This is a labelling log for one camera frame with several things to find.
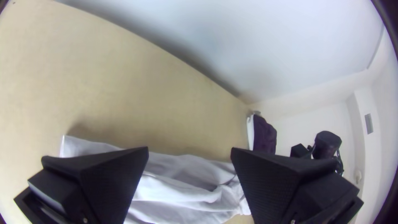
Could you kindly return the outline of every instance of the purple cloth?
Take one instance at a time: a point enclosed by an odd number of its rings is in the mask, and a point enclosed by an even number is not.
[[[277,131],[263,117],[253,115],[254,143],[253,151],[275,154],[277,147]]]

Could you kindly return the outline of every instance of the white ceiling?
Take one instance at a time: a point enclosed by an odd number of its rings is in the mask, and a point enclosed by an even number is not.
[[[382,22],[369,0],[59,0],[147,37],[246,102],[370,64]]]

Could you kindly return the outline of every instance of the white sheet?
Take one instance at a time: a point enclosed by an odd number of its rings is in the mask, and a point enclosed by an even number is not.
[[[121,149],[64,136],[60,157],[115,150]],[[250,210],[231,163],[150,152],[124,223],[218,224],[237,214]]]

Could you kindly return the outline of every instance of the wall vent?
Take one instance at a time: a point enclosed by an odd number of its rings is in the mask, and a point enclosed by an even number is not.
[[[370,114],[365,115],[366,131],[368,134],[373,132],[372,116]]]

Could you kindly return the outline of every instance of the black pyramid-shaped object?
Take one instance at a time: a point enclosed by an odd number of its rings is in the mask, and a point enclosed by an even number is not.
[[[334,172],[337,163],[237,148],[231,160],[257,224],[279,223],[299,185]]]
[[[44,156],[44,169],[80,184],[101,224],[122,224],[148,161],[148,148],[72,158]]]

